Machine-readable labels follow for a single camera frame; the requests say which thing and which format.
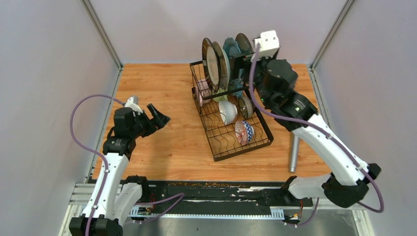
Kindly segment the blue-grey ceramic plate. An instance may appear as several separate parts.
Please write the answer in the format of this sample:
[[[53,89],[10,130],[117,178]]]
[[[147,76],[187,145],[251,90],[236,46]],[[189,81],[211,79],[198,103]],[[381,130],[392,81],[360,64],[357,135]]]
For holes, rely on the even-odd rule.
[[[238,33],[235,37],[235,41],[237,42],[242,54],[247,55],[253,53],[252,44],[244,33]]]

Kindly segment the light blue flower plate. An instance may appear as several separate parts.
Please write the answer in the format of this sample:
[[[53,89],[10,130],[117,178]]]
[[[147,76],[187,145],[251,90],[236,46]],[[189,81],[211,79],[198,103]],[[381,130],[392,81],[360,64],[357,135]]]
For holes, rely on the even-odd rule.
[[[218,55],[218,66],[220,68],[219,88],[225,91],[228,90],[230,80],[230,64],[225,50],[217,41],[212,43],[215,52]]]

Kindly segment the teal scalloped plate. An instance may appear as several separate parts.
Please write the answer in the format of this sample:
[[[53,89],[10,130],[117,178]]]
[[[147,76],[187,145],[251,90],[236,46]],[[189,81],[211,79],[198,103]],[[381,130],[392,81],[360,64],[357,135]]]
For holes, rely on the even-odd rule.
[[[242,70],[241,69],[238,71],[237,74],[234,73],[235,61],[234,61],[233,58],[241,55],[241,50],[238,46],[238,43],[235,41],[234,38],[228,37],[224,41],[223,50],[227,54],[227,57],[229,59],[230,68],[231,68],[231,70],[230,70],[231,71],[230,72],[230,82],[232,80],[241,78],[241,75],[242,75]]]

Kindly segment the black bottom plate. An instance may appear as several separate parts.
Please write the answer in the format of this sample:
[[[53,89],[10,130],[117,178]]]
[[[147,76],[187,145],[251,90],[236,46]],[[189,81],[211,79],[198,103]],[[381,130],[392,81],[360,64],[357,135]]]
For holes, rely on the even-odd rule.
[[[217,93],[220,82],[218,56],[213,43],[207,37],[202,41],[202,62],[206,82],[211,92]]]

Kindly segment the light green mug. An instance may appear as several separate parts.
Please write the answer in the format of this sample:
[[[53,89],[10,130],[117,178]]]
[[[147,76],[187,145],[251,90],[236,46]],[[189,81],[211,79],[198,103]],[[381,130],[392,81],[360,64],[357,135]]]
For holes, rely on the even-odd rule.
[[[219,103],[220,101],[228,101],[228,96],[227,95],[217,96],[217,97],[214,97],[213,100],[217,103]]]

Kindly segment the patterned ceramic bowl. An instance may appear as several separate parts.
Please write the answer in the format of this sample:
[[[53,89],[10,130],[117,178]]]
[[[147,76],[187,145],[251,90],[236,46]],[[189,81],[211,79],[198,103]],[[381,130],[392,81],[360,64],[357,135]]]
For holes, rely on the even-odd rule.
[[[251,99],[249,99],[246,96],[239,97],[238,98],[238,105],[239,105],[240,111],[242,113],[242,116],[245,119],[249,119],[253,116],[254,108],[253,108]]]

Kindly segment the white zigzag ceramic bowl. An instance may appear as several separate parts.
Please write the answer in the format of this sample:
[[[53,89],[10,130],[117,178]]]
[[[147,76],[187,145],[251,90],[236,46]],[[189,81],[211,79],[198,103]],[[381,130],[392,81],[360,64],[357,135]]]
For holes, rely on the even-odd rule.
[[[225,125],[231,124],[238,115],[237,107],[232,102],[223,100],[218,103],[219,112]]]

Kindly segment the pink ceramic mug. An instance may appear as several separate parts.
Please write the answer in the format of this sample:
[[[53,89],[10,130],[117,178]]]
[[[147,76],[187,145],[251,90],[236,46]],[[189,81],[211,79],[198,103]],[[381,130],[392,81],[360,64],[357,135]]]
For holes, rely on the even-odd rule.
[[[200,107],[211,101],[210,98],[204,99],[204,97],[211,96],[211,90],[206,80],[199,80],[195,86],[195,89],[198,94]]]

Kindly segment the red and blue patterned bowl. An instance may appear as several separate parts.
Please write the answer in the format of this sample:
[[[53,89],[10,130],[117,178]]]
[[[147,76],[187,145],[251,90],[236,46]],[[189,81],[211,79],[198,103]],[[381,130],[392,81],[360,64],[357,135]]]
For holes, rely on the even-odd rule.
[[[245,120],[235,123],[235,135],[241,146],[247,145],[254,137],[255,131],[251,124]]]

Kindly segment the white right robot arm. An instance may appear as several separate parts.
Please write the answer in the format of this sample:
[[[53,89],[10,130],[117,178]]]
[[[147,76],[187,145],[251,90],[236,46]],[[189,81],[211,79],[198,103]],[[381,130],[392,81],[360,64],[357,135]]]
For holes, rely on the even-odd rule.
[[[290,177],[282,186],[283,203],[327,198],[343,208],[361,204],[381,167],[361,160],[331,131],[315,105],[295,90],[298,74],[292,66],[285,59],[253,59],[248,54],[232,57],[231,68],[258,93],[258,109],[305,141],[331,170],[319,177]]]

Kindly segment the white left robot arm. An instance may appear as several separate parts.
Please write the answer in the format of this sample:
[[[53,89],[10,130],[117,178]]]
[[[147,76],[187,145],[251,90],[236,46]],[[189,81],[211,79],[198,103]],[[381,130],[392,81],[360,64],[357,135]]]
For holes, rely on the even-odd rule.
[[[148,104],[152,117],[138,105],[125,105],[114,113],[114,126],[103,145],[104,159],[91,198],[80,216],[73,217],[73,236],[121,236],[123,225],[136,202],[150,199],[146,177],[129,176],[120,184],[138,137],[147,137],[165,127],[170,117]]]

